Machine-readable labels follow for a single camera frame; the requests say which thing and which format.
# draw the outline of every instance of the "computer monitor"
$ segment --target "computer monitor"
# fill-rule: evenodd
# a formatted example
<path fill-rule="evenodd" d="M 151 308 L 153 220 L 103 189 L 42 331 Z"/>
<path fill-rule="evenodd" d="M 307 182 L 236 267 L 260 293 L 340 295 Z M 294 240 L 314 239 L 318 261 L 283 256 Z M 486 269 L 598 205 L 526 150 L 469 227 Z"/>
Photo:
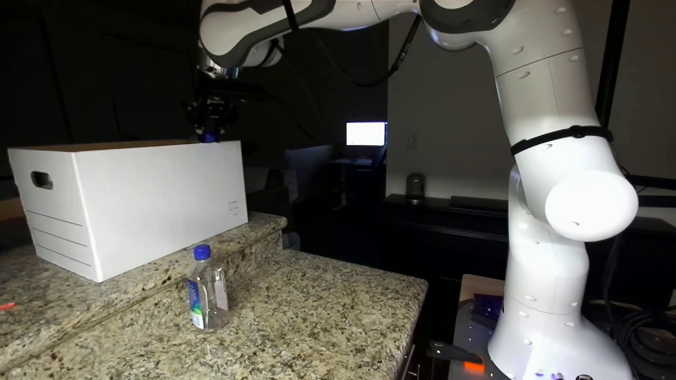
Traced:
<path fill-rule="evenodd" d="M 387 122 L 348 122 L 347 144 L 382 147 L 387 142 Z"/>

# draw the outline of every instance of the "plastic bottle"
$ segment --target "plastic bottle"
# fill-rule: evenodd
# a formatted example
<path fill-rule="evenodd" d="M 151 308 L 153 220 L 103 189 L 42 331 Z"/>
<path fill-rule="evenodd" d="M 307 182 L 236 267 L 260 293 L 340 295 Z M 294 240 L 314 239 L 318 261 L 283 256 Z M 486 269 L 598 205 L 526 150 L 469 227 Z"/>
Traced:
<path fill-rule="evenodd" d="M 211 247 L 200 244 L 193 250 L 195 266 L 188 273 L 187 287 L 193 324 L 204 331 L 224 326 L 230 319 L 223 267 L 212 265 Z"/>

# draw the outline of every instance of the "granite countertop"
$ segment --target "granite countertop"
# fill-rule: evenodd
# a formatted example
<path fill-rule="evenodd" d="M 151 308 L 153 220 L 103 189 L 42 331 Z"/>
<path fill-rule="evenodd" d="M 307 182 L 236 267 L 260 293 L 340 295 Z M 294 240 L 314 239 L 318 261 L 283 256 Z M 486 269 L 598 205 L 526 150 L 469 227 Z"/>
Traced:
<path fill-rule="evenodd" d="M 8 379 L 393 379 L 424 280 L 279 251 L 228 286 L 232 320 L 190 321 L 185 284 L 5 373 Z"/>
<path fill-rule="evenodd" d="M 203 243 L 212 246 L 214 257 L 225 258 L 279 233 L 286 223 L 281 216 L 250 213 L 247 224 Z M 0 253 L 0 304 L 16 303 L 0 312 L 0 373 L 174 285 L 193 263 L 191 248 L 103 283 L 39 258 L 32 245 Z"/>

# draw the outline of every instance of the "black pole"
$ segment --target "black pole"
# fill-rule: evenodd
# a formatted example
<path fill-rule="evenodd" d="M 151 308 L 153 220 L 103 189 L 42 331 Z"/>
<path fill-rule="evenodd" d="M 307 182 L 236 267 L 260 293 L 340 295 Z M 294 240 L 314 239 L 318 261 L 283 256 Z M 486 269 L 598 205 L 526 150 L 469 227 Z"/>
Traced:
<path fill-rule="evenodd" d="M 622 56 L 622 44 L 625 40 L 625 29 L 629 16 L 629 0 L 613 0 L 610 9 L 610 22 L 606 35 L 606 48 L 603 52 L 601 77 L 596 94 L 596 114 L 601 126 L 608 128 L 612 97 L 615 95 L 615 83 Z"/>

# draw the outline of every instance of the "box handle hole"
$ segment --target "box handle hole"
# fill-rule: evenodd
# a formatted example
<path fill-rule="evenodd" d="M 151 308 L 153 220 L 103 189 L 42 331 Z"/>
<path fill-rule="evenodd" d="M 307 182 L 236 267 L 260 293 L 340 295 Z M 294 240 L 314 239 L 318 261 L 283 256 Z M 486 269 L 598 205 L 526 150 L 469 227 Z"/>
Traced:
<path fill-rule="evenodd" d="M 52 190 L 54 188 L 54 183 L 51 181 L 51 177 L 47 173 L 30 172 L 30 179 L 33 181 L 33 185 L 41 189 Z"/>

